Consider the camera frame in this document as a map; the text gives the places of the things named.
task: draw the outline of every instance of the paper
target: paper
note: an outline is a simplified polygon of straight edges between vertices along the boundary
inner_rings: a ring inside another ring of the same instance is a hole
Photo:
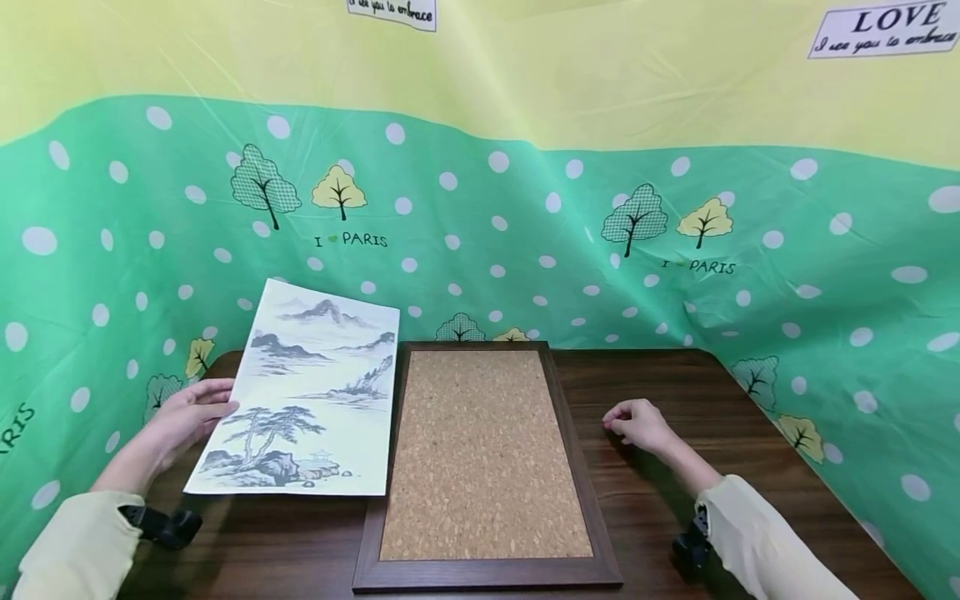
[[[188,493],[383,495],[399,311],[268,279]]]

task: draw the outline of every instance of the white label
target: white label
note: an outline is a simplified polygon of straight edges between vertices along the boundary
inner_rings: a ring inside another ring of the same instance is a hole
[[[437,0],[347,0],[347,12],[437,31]]]
[[[949,52],[960,32],[960,0],[828,11],[808,59]]]

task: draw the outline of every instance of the yellow fabric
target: yellow fabric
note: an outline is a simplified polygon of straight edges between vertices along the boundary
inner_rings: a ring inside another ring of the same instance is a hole
[[[856,600],[750,484],[736,475],[697,498],[723,566],[760,600]]]
[[[123,492],[67,498],[20,562],[12,600],[107,600],[133,564],[140,530],[117,509],[143,506]]]

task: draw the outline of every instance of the cork surface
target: cork surface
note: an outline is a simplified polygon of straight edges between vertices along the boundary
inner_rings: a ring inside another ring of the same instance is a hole
[[[537,352],[413,351],[380,560],[592,555]]]

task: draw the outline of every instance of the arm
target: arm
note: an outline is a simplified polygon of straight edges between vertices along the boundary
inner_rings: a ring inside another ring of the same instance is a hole
[[[603,424],[624,436],[624,444],[657,456],[697,498],[697,506],[707,507],[710,545],[754,597],[856,600],[777,509],[740,477],[720,475],[674,433],[649,400],[620,402]]]
[[[208,379],[170,396],[88,493],[60,505],[20,562],[13,600],[116,596],[141,533],[118,509],[142,506],[154,478],[236,410],[236,403],[228,402],[232,386],[232,379]]]

